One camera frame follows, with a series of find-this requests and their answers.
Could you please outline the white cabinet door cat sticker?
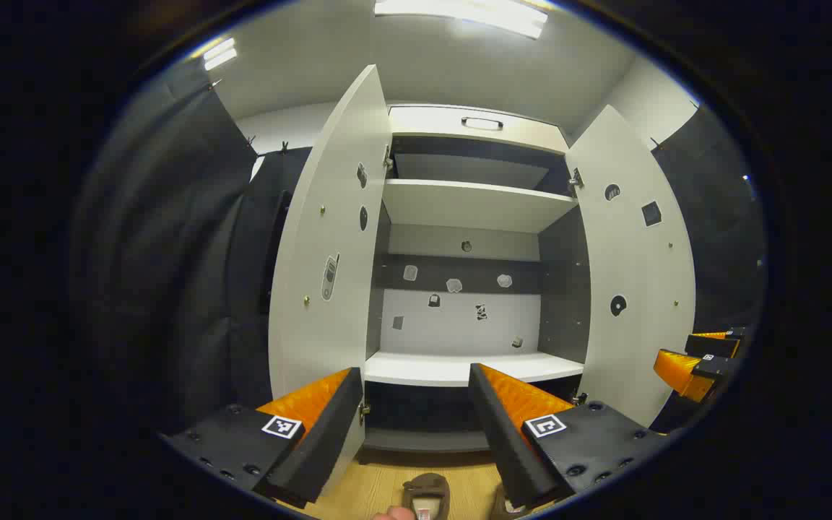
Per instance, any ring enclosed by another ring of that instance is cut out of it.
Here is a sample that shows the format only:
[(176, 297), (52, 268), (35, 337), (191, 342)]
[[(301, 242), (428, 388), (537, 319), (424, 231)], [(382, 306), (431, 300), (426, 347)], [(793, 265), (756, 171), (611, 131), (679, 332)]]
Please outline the white cabinet door cat sticker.
[(671, 388), (654, 372), (681, 352), (696, 322), (696, 268), (683, 212), (656, 158), (611, 105), (567, 155), (590, 270), (581, 390), (643, 427)]

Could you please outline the narrow ceiling light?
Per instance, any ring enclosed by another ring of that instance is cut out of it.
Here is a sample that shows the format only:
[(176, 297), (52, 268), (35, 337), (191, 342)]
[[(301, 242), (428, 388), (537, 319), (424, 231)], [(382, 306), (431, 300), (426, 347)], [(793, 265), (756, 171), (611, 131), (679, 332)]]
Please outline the narrow ceiling light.
[(210, 72), (238, 57), (238, 50), (235, 48), (235, 39), (228, 38), (221, 40), (217, 45), (204, 53), (204, 69)]

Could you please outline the white cabinet drawer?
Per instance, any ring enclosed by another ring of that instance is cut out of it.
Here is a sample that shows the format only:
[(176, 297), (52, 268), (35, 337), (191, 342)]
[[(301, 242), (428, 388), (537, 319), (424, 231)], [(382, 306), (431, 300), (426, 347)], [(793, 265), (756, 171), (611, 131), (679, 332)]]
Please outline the white cabinet drawer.
[[(502, 121), (502, 131), (478, 131), (462, 126), (462, 116), (479, 116)], [(389, 106), (391, 131), (396, 137), (443, 137), (475, 139), (521, 146), (528, 149), (564, 155), (569, 144), (555, 124), (501, 111), (469, 108), (460, 105), (430, 103), (397, 103)]]

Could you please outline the wide ceiling light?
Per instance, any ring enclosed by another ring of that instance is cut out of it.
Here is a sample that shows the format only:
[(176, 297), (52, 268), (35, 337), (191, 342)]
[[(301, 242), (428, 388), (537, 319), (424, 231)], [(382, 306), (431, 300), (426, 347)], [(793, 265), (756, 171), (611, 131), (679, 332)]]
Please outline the wide ceiling light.
[(472, 21), (537, 40), (548, 13), (518, 0), (376, 0), (376, 16), (426, 16)]

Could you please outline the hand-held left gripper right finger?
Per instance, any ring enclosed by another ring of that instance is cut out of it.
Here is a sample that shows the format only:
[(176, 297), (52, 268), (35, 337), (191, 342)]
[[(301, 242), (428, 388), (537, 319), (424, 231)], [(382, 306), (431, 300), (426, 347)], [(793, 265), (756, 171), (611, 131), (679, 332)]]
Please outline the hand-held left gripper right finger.
[(534, 508), (585, 495), (636, 472), (670, 444), (598, 399), (565, 401), (483, 363), (469, 398), (506, 497)]

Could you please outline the black backdrop cloth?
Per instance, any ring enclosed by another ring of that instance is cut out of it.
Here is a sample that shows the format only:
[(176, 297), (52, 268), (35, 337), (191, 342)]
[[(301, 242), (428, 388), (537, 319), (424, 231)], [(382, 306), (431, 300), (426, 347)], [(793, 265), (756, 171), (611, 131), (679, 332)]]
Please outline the black backdrop cloth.
[(742, 360), (766, 300), (765, 213), (739, 142), (720, 117), (698, 108), (654, 148), (679, 204), (695, 271), (694, 333), (745, 326)]
[(275, 258), (309, 154), (257, 154), (197, 61), (124, 109), (74, 220), (71, 295), (100, 371), (146, 428), (171, 436), (272, 398)]

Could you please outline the white shoe cabinet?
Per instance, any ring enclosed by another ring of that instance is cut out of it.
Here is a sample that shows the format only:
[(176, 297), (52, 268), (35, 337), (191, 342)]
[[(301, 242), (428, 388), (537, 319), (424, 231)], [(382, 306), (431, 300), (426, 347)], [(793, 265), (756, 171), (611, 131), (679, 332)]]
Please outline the white shoe cabinet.
[[(477, 182), (577, 200), (567, 154), (392, 134), (388, 180)], [(382, 200), (367, 359), (379, 351), (485, 356), (543, 352), (584, 364), (590, 267), (581, 210), (541, 233), (394, 224)], [(562, 398), (581, 375), (532, 382)], [(364, 448), (480, 452), (468, 389), (365, 382)]]

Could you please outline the white cabinet door phone sticker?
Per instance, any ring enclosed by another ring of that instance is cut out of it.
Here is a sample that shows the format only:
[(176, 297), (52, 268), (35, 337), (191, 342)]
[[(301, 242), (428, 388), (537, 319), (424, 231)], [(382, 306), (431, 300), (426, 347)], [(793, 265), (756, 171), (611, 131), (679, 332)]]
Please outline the white cabinet door phone sticker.
[[(360, 368), (368, 338), (374, 250), (392, 133), (376, 65), (366, 66), (321, 129), (292, 194), (269, 306), (269, 374), (281, 398)], [(324, 492), (364, 440), (350, 429)]]

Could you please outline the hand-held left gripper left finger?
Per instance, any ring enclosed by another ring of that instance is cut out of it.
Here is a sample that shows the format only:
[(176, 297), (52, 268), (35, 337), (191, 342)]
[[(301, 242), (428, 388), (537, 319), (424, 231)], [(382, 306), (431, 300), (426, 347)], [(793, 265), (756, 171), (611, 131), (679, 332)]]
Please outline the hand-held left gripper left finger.
[(360, 368), (345, 368), (258, 407), (225, 405), (162, 439), (229, 486), (303, 509), (314, 503), (360, 427)]

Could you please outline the white cabinet shelf board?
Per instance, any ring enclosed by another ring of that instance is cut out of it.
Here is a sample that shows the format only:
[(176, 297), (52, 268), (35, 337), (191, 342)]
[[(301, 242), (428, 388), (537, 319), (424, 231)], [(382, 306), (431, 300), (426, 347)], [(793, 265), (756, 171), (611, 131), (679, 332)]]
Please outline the white cabinet shelf board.
[(578, 202), (568, 196), (477, 182), (388, 180), (383, 202), (394, 224), (538, 234)]
[(582, 363), (543, 352), (442, 356), (379, 351), (366, 360), (363, 379), (400, 386), (463, 388), (469, 384), (473, 363), (482, 363), (527, 383), (552, 381), (584, 372)]

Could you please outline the brown fuzzy shoe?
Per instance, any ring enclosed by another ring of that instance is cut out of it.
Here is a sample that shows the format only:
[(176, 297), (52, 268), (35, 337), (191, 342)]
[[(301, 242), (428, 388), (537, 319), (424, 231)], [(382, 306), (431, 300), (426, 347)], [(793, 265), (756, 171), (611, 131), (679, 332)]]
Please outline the brown fuzzy shoe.
[(402, 488), (403, 506), (413, 512), (414, 520), (449, 520), (451, 488), (442, 474), (420, 474)]

